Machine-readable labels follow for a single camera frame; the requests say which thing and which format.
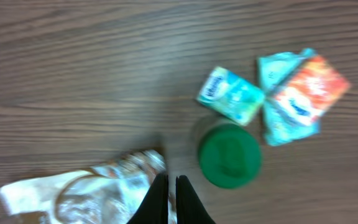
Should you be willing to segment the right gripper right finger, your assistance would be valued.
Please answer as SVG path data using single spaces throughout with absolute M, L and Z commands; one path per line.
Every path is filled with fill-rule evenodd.
M 185 175 L 176 178 L 176 208 L 178 224 L 216 224 Z

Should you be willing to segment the green lid jar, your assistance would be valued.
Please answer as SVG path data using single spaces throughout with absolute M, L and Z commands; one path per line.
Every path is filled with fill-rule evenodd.
M 192 129 L 199 167 L 217 187 L 237 189 L 252 182 L 262 168 L 257 140 L 222 116 L 201 118 Z

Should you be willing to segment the orange tissue pack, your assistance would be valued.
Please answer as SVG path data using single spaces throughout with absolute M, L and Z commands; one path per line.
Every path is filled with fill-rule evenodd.
M 304 61 L 272 92 L 272 103 L 290 121 L 311 126 L 351 88 L 321 55 Z

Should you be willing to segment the light green wipes packet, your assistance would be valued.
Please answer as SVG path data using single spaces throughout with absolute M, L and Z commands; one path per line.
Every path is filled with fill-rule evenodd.
M 270 146 L 281 146 L 310 137 L 320 132 L 318 121 L 304 123 L 310 115 L 309 100 L 300 104 L 304 96 L 290 95 L 279 98 L 293 73 L 309 58 L 316 55 L 314 49 L 306 48 L 299 53 L 281 52 L 257 59 L 260 88 L 266 95 L 263 105 L 264 138 Z

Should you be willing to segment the teal tissue pack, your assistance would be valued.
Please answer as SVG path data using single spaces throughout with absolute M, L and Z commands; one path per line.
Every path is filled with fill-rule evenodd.
M 241 126 L 248 125 L 265 100 L 263 91 L 223 67 L 215 67 L 196 100 Z

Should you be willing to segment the beige snack bag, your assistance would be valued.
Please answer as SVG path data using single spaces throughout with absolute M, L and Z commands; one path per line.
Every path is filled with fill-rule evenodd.
M 0 201 L 18 223 L 127 223 L 165 169 L 157 151 L 137 151 L 87 169 L 4 185 Z

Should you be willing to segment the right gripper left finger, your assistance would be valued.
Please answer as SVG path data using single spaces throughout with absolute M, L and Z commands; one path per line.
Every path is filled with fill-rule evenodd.
M 160 173 L 152 182 L 140 207 L 127 224 L 168 223 L 168 175 Z

